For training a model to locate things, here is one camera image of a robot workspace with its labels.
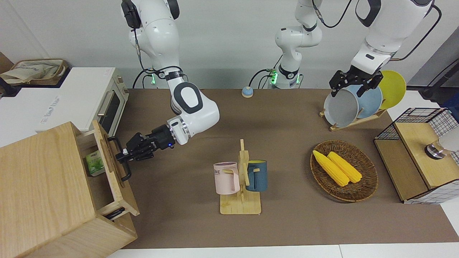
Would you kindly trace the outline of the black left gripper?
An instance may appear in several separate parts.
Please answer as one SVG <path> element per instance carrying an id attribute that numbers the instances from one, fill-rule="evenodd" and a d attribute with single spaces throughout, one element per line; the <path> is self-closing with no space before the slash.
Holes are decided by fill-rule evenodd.
<path id="1" fill-rule="evenodd" d="M 331 96 L 335 97 L 340 89 L 349 85 L 361 85 L 357 96 L 361 97 L 366 91 L 376 89 L 383 79 L 382 72 L 375 75 L 368 74 L 354 65 L 351 65 L 347 72 L 338 70 L 329 81 Z"/>

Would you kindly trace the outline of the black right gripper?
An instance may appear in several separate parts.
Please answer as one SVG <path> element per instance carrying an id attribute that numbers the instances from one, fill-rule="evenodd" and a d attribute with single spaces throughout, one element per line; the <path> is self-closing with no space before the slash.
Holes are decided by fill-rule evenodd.
<path id="1" fill-rule="evenodd" d="M 116 154 L 117 161 L 121 164 L 129 161 L 142 161 L 154 157 L 158 149 L 173 148 L 175 139 L 165 124 L 154 128 L 151 134 L 137 132 L 127 143 L 126 148 Z"/>

